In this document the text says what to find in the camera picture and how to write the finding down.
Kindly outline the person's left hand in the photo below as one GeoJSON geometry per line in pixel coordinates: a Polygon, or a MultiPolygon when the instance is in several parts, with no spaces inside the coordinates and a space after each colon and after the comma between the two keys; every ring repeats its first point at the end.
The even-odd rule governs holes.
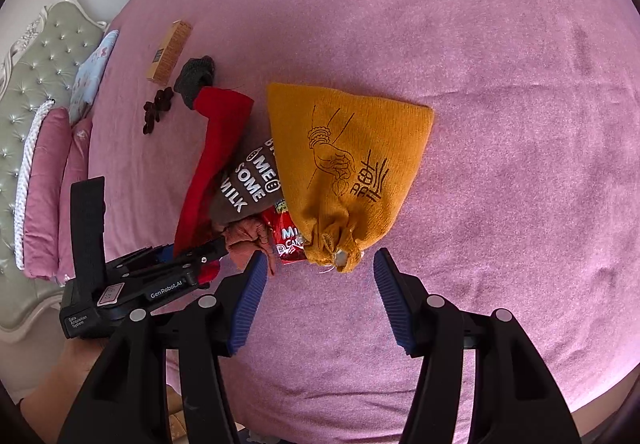
{"type": "Polygon", "coordinates": [[[21,401],[24,419],[43,443],[58,442],[67,414],[106,345],[106,339],[67,340],[47,377],[21,401]]]}

